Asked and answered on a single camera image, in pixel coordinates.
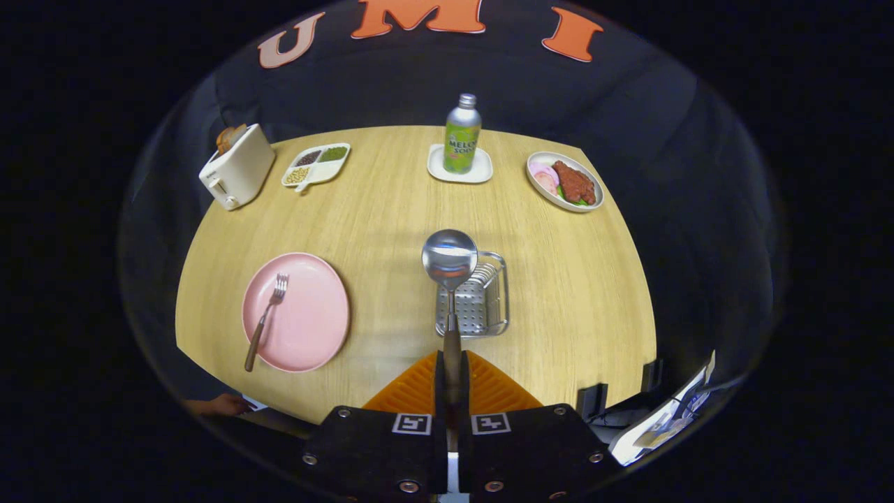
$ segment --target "wooden table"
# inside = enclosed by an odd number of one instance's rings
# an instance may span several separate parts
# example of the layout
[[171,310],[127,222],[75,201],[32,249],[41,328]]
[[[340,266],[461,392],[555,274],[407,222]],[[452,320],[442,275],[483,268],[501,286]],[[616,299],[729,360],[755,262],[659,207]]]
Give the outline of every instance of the wooden table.
[[[362,406],[442,347],[434,331],[436,285],[420,254],[431,233],[456,228],[479,250],[503,256],[510,285],[507,331],[464,341],[463,349],[544,405],[574,405],[579,388],[599,382],[609,385],[607,405],[638,393],[643,365],[655,358],[654,318],[618,206],[603,184],[599,209],[568,212],[538,194],[525,174],[527,157],[538,150],[595,172],[584,153],[482,131],[478,145],[493,160],[493,178],[445,183],[426,171],[429,146],[443,141],[443,131],[374,127],[276,143],[255,200],[234,211],[212,204],[193,238],[177,297],[177,346],[227,385],[306,421],[321,422],[336,405]],[[336,178],[303,195],[281,186],[299,152],[339,141],[351,151]],[[258,359],[245,372],[242,296],[258,268],[287,252],[313,253],[338,271],[350,299],[350,333],[316,371],[285,373]]]

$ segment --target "metal dish rack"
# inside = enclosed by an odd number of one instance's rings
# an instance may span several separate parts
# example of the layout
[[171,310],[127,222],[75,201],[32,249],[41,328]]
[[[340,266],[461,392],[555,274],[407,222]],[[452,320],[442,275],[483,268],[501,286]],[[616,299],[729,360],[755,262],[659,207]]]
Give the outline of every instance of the metal dish rack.
[[[443,337],[447,319],[447,291],[438,287],[434,329]],[[492,251],[478,252],[478,265],[456,290],[460,337],[499,336],[509,326],[509,278],[506,261]]]

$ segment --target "white toaster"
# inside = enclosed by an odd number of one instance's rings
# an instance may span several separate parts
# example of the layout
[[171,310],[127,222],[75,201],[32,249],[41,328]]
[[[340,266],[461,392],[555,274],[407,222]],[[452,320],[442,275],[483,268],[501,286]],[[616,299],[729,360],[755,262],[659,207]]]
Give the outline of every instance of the white toaster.
[[275,157],[261,126],[252,124],[226,153],[215,150],[198,179],[224,208],[236,209],[255,199]]

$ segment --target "meat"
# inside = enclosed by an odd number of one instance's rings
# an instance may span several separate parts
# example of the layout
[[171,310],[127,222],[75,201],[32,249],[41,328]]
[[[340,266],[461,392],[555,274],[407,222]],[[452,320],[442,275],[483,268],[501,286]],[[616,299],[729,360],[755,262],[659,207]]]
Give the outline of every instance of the meat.
[[565,200],[568,202],[586,201],[586,204],[596,204],[596,194],[593,182],[578,170],[568,167],[561,161],[556,161],[552,169],[559,174],[559,185],[565,192]]

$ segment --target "orange gripper pad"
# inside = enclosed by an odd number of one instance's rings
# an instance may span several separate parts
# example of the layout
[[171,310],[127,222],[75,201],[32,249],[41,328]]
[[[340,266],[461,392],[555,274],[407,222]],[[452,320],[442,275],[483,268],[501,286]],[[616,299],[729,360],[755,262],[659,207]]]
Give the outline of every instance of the orange gripper pad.
[[543,406],[493,363],[471,351],[466,355],[471,374],[468,413],[507,413]]
[[363,408],[387,413],[430,413],[434,415],[434,366],[438,352],[413,363]]
[[[504,413],[542,407],[511,377],[481,356],[465,352],[470,371],[470,414]],[[363,408],[389,413],[434,414],[434,366],[438,353],[429,354],[406,369]]]

